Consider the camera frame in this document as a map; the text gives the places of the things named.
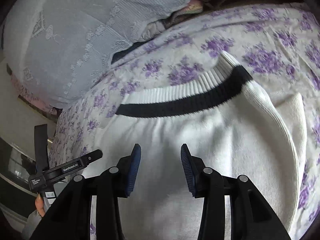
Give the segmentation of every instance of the hand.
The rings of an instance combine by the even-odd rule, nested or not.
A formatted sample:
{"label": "hand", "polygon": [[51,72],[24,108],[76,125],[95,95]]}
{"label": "hand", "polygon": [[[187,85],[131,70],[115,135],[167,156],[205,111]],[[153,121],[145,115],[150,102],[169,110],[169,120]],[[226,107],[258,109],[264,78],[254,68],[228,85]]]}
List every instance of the hand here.
{"label": "hand", "polygon": [[43,199],[41,198],[40,194],[37,195],[37,198],[35,200],[35,205],[36,205],[38,213],[40,214],[40,216],[43,217],[45,215],[44,202],[43,202]]}

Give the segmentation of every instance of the white knit sweater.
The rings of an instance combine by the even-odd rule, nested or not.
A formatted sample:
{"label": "white knit sweater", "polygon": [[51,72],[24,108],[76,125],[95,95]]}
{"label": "white knit sweater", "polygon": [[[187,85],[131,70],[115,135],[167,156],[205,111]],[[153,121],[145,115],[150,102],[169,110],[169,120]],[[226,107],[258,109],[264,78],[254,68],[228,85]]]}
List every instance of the white knit sweater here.
{"label": "white knit sweater", "polygon": [[[305,163],[306,124],[300,94],[268,94],[228,53],[198,80],[126,95],[95,148],[103,157],[84,169],[101,174],[141,146],[134,191],[119,199],[124,235],[130,239],[196,239],[203,199],[188,192],[180,160],[192,155],[221,175],[247,175],[290,233]],[[230,239],[226,201],[226,236]]]}

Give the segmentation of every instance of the sweater sleeve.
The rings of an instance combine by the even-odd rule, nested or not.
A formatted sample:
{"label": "sweater sleeve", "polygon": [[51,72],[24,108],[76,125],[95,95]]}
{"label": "sweater sleeve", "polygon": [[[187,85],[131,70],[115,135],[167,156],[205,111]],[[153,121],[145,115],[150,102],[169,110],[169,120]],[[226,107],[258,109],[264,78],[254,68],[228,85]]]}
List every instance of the sweater sleeve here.
{"label": "sweater sleeve", "polygon": [[21,233],[22,239],[28,240],[31,237],[33,231],[35,231],[41,219],[42,217],[39,215],[39,213],[36,210],[29,215],[27,224]]}

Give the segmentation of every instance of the purple floral bedsheet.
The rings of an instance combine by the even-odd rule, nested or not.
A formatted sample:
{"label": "purple floral bedsheet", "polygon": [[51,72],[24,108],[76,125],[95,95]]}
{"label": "purple floral bedsheet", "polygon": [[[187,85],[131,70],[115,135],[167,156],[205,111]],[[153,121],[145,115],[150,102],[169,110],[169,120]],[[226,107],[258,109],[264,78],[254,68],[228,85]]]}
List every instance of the purple floral bedsheet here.
{"label": "purple floral bedsheet", "polygon": [[[291,232],[293,240],[300,239],[320,211],[319,31],[304,4],[225,9],[170,28],[114,63],[85,97],[63,111],[49,154],[50,166],[94,150],[95,129],[108,124],[126,93],[196,79],[225,50],[269,94],[300,92],[303,96],[306,164]],[[90,229],[95,239],[94,218]]]}

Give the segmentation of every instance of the silver pin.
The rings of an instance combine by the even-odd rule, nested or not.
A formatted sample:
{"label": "silver pin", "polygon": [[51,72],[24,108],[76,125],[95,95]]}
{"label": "silver pin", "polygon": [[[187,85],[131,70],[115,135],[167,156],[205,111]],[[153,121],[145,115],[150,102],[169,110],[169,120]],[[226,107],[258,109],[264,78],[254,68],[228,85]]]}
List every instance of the silver pin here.
{"label": "silver pin", "polygon": [[117,168],[117,167],[111,167],[110,169],[109,169],[109,172],[110,173],[117,173],[119,171],[119,169]]}
{"label": "silver pin", "polygon": [[213,172],[213,169],[209,168],[209,167],[205,167],[203,169],[203,172],[206,173],[206,174],[211,174]]}
{"label": "silver pin", "polygon": [[247,182],[247,181],[248,181],[248,177],[245,176],[245,175],[241,175],[241,176],[239,177],[239,179],[240,179],[242,182]]}
{"label": "silver pin", "polygon": [[73,178],[73,180],[75,181],[75,182],[79,182],[79,181],[81,181],[82,180],[82,176],[81,175],[76,175],[74,178]]}

